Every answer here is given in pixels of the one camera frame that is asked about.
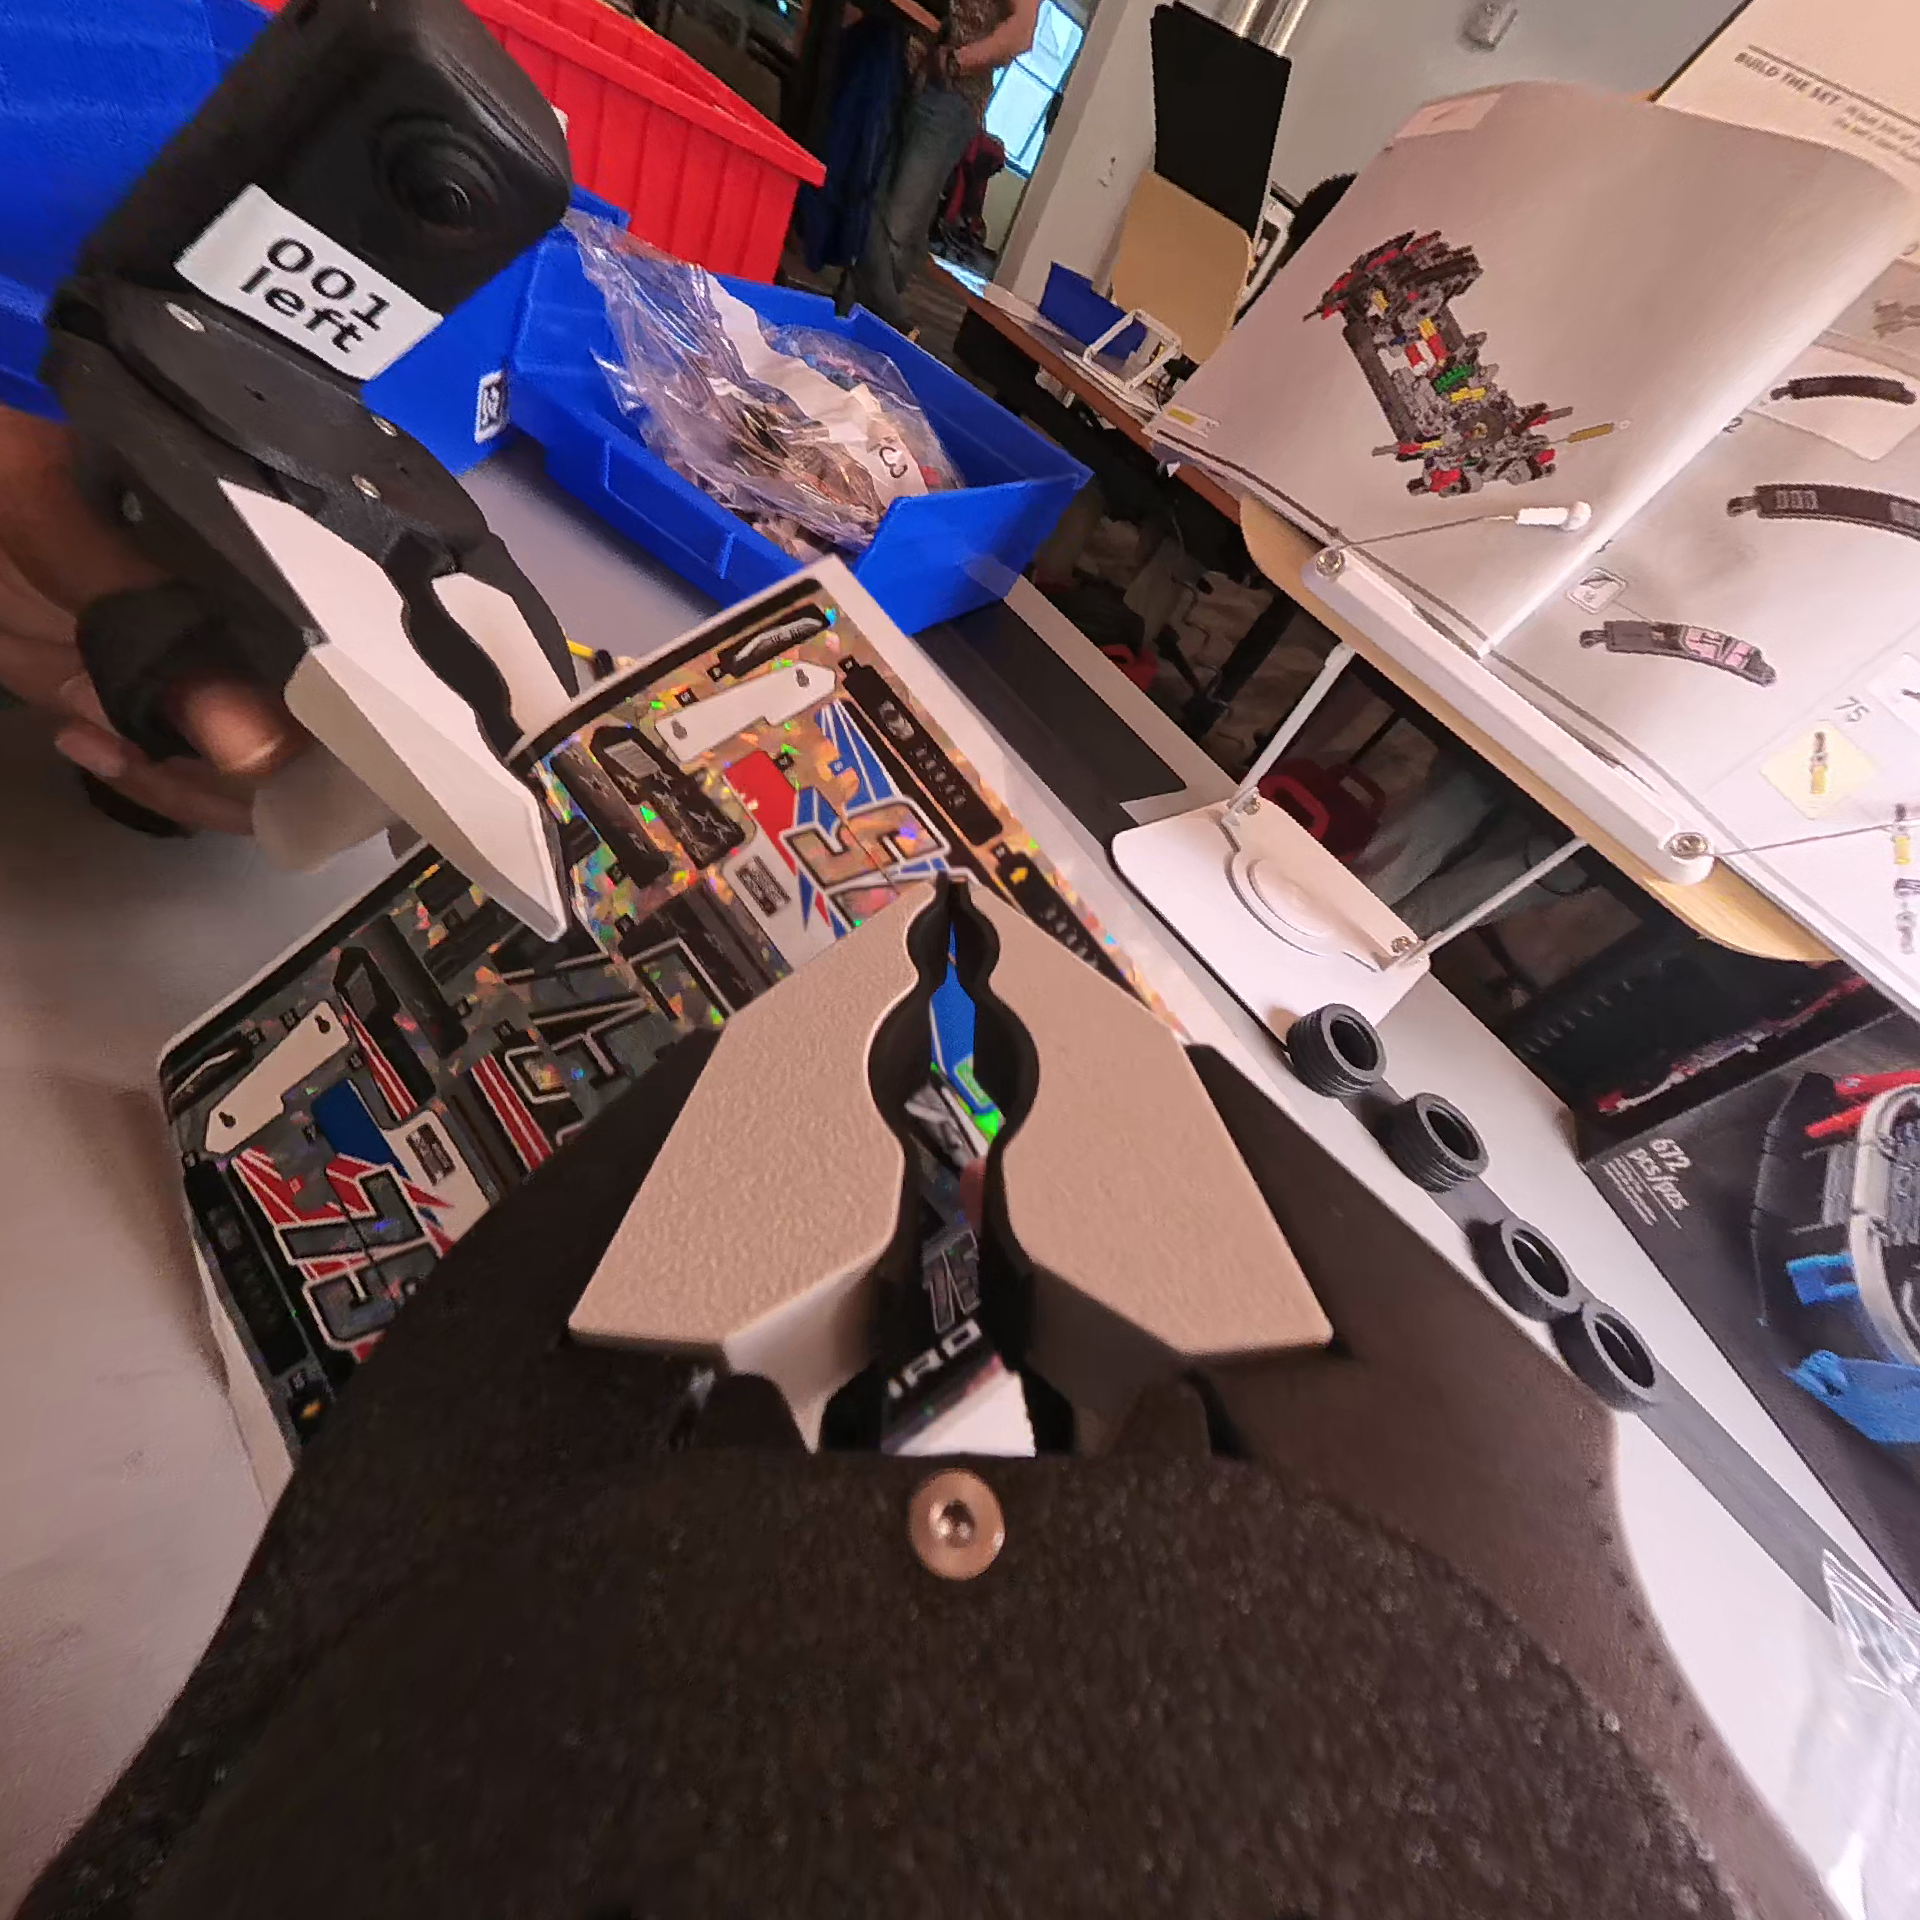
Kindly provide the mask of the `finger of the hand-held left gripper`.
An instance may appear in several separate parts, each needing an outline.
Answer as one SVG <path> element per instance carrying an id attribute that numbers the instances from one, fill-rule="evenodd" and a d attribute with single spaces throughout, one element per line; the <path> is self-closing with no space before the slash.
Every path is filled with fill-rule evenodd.
<path id="1" fill-rule="evenodd" d="M 381 564 L 292 503 L 230 480 L 221 494 L 315 633 L 284 687 L 292 718 L 492 901 L 557 939 L 570 912 L 543 807 L 420 657 Z"/>
<path id="2" fill-rule="evenodd" d="M 572 709 L 579 679 L 570 641 L 538 591 L 453 571 L 436 579 L 436 596 L 459 635 L 486 657 L 470 704 L 488 742 L 516 750 Z"/>

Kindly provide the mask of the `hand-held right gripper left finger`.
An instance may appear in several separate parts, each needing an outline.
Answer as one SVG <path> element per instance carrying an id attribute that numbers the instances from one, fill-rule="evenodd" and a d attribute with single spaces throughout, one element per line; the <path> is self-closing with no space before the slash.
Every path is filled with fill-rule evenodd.
<path id="1" fill-rule="evenodd" d="M 904 1107 L 955 888 L 912 881 L 714 1037 L 570 1312 L 588 1349 L 766 1380 L 816 1443 L 918 1255 Z"/>

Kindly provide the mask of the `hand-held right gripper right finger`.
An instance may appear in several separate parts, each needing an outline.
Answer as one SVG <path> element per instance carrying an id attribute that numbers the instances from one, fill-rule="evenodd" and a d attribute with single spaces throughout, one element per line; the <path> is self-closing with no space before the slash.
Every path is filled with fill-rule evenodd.
<path id="1" fill-rule="evenodd" d="M 955 886 L 955 969 L 1003 1110 L 981 1188 L 981 1316 L 1030 1453 L 1142 1395 L 1282 1376 L 1334 1327 L 1188 1046 L 1006 901 Z"/>

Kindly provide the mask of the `holographic lego sticker sheet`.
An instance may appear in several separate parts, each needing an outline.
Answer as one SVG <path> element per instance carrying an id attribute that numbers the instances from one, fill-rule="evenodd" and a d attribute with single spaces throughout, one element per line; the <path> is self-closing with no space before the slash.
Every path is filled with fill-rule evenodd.
<path id="1" fill-rule="evenodd" d="M 207 1321 L 267 1499 L 483 1214 L 903 888 L 967 876 L 1168 1019 L 923 665 L 840 564 L 757 591 L 518 745 L 557 936 L 420 851 L 166 1046 Z"/>

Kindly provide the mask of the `clear bags of lego parts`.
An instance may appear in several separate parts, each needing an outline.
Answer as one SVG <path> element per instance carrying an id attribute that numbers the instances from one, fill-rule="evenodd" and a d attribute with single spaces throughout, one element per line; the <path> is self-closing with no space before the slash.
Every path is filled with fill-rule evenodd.
<path id="1" fill-rule="evenodd" d="M 967 480 L 896 358 L 763 318 L 703 268 L 572 211 L 612 344 L 596 349 L 640 443 L 795 559 L 852 559 L 904 499 Z"/>

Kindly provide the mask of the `black lego set box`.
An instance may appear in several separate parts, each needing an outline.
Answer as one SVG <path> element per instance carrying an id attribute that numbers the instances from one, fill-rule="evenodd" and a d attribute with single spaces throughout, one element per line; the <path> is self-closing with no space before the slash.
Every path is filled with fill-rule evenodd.
<path id="1" fill-rule="evenodd" d="M 1918 1603 L 1918 1035 L 1770 1043 L 1725 1087 L 1608 1115 L 1581 1160 Z"/>

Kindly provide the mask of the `lego instruction booklet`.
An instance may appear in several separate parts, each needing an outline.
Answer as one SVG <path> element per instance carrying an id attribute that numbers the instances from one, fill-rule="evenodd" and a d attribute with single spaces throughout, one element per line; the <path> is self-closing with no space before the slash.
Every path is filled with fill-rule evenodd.
<path id="1" fill-rule="evenodd" d="M 1152 422 L 1674 885 L 1916 1013 L 1916 373 L 1868 160 L 1528 81 L 1419 112 Z"/>

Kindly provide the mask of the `person's left hand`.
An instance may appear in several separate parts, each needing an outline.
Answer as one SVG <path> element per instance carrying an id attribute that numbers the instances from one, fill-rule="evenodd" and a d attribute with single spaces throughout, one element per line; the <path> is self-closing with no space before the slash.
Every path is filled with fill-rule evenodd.
<path id="1" fill-rule="evenodd" d="M 152 758 L 109 721 L 84 669 L 77 616 L 119 591 L 160 582 L 117 524 L 77 487 L 74 443 L 47 417 L 2 412 L 2 683 L 53 732 L 90 793 L 164 822 L 160 833 L 251 837 L 251 798 L 306 748 L 306 734 L 264 687 L 199 672 L 166 695 L 184 756 Z"/>

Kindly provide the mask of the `black rubber toy tire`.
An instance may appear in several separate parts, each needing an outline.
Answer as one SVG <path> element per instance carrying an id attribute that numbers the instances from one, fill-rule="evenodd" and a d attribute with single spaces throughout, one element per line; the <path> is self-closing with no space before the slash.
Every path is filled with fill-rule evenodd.
<path id="1" fill-rule="evenodd" d="M 1517 1216 L 1471 1224 L 1471 1253 L 1495 1295 L 1534 1324 L 1557 1324 L 1589 1301 L 1581 1280 L 1538 1228 Z"/>
<path id="2" fill-rule="evenodd" d="M 1638 1329 L 1596 1299 L 1552 1321 L 1552 1341 L 1570 1373 L 1618 1413 L 1646 1414 L 1664 1392 L 1664 1371 Z"/>
<path id="3" fill-rule="evenodd" d="M 1342 1001 L 1298 1015 L 1282 1046 L 1294 1077 L 1320 1096 L 1362 1096 L 1386 1080 L 1386 1045 L 1373 1022 Z"/>
<path id="4" fill-rule="evenodd" d="M 1477 1123 L 1436 1093 L 1395 1102 L 1378 1119 L 1376 1139 L 1395 1167 L 1429 1193 L 1471 1184 L 1491 1166 L 1491 1147 Z"/>

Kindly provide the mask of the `white book stand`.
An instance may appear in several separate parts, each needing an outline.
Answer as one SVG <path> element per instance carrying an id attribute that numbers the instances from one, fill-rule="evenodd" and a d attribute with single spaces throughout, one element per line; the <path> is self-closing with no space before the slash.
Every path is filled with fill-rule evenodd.
<path id="1" fill-rule="evenodd" d="M 1386 561 L 1386 549 L 1411 539 L 1460 537 L 1483 525 L 1579 537 L 1590 519 L 1592 508 L 1575 501 L 1307 545 L 1298 525 L 1258 499 L 1244 501 L 1250 556 L 1333 633 L 1334 646 L 1224 799 L 1118 833 L 1111 860 L 1276 1037 L 1330 1003 L 1372 1022 L 1388 1016 L 1444 947 L 1590 851 L 1717 944 L 1780 963 L 1836 957 L 1827 939 L 1742 880 L 1732 856 L 1686 811 L 1503 683 L 1431 598 Z M 1261 795 L 1261 780 L 1290 741 L 1356 663 L 1372 665 L 1564 828 L 1547 853 L 1429 933 L 1405 924 L 1364 877 Z"/>

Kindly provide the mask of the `red storage bin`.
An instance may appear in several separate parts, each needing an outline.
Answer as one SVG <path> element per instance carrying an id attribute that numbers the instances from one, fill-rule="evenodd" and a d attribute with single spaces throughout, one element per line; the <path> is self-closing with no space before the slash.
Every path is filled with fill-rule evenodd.
<path id="1" fill-rule="evenodd" d="M 470 1 L 559 112 L 574 180 L 652 246 L 778 277 L 798 192 L 826 165 L 670 38 L 596 1 Z"/>

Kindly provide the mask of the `brown black cardboard box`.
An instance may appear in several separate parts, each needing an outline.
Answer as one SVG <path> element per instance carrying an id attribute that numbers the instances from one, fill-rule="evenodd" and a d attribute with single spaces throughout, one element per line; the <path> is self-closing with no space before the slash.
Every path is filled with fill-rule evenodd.
<path id="1" fill-rule="evenodd" d="M 1119 222 L 1114 299 L 1203 364 L 1255 264 L 1290 59 L 1188 4 L 1148 28 L 1154 151 Z"/>

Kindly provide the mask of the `clear empty plastic bag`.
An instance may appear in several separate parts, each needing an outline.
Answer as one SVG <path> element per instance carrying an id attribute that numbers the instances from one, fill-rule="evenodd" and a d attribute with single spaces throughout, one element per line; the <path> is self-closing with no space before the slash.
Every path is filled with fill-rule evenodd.
<path id="1" fill-rule="evenodd" d="M 1843 1915 L 1918 1915 L 1918 1613 L 1821 1555 L 1836 1631 L 1827 1787 L 1838 1853 L 1827 1875 Z"/>

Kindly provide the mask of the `printed paper sheet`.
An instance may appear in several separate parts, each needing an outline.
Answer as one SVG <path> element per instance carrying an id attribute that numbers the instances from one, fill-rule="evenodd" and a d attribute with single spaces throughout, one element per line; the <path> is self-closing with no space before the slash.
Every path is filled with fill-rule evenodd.
<path id="1" fill-rule="evenodd" d="M 1739 4 L 1656 103 L 1912 167 L 1918 4 Z"/>

